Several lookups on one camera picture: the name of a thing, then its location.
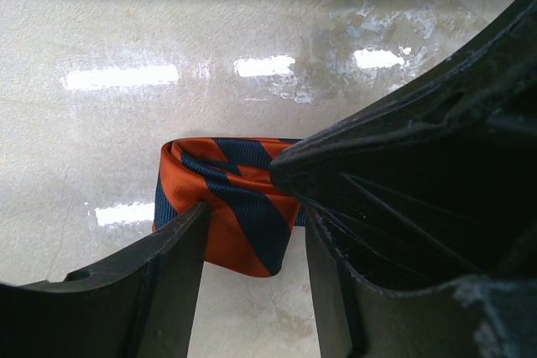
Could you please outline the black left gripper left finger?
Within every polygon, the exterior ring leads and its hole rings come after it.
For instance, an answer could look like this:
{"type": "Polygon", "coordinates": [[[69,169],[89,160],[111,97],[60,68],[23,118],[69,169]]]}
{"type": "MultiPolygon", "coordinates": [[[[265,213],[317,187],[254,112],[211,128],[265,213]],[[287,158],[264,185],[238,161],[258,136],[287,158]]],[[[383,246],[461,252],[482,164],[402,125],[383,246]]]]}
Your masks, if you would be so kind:
{"type": "Polygon", "coordinates": [[[3,357],[185,357],[210,211],[204,203],[57,283],[1,286],[3,357]]]}

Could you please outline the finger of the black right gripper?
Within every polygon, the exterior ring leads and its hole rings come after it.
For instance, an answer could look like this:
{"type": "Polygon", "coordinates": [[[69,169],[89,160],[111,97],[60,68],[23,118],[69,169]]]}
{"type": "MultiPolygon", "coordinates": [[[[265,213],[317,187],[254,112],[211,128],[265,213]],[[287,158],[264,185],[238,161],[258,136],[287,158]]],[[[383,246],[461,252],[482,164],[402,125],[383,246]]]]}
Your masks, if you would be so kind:
{"type": "Polygon", "coordinates": [[[399,144],[302,150],[279,158],[271,176],[380,287],[536,274],[534,122],[494,118],[399,144]]]}
{"type": "Polygon", "coordinates": [[[536,86],[536,0],[515,0],[480,34],[433,69],[306,139],[304,153],[373,151],[471,136],[498,124],[499,142],[536,146],[529,118],[501,110],[536,86]]]}

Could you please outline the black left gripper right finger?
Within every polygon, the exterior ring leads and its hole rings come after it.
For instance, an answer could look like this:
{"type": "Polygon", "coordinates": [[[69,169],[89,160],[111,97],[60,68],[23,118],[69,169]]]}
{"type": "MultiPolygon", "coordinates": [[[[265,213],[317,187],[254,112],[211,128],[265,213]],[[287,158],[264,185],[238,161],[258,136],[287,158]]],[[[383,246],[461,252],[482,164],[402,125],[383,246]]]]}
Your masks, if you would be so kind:
{"type": "Polygon", "coordinates": [[[360,276],[325,218],[305,211],[310,291],[323,357],[534,357],[536,281],[463,276],[394,291],[360,276]]]}

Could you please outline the orange navy striped tie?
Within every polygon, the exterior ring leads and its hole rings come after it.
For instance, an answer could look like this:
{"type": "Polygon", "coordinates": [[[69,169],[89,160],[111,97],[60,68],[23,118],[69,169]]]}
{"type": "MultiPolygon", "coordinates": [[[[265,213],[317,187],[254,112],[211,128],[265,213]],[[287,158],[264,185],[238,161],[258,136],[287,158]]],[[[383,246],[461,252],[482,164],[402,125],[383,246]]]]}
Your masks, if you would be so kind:
{"type": "Polygon", "coordinates": [[[276,189],[269,168],[289,138],[188,137],[160,151],[153,229],[200,202],[210,210],[205,259],[268,278],[281,270],[292,230],[305,223],[301,203],[276,189]]]}

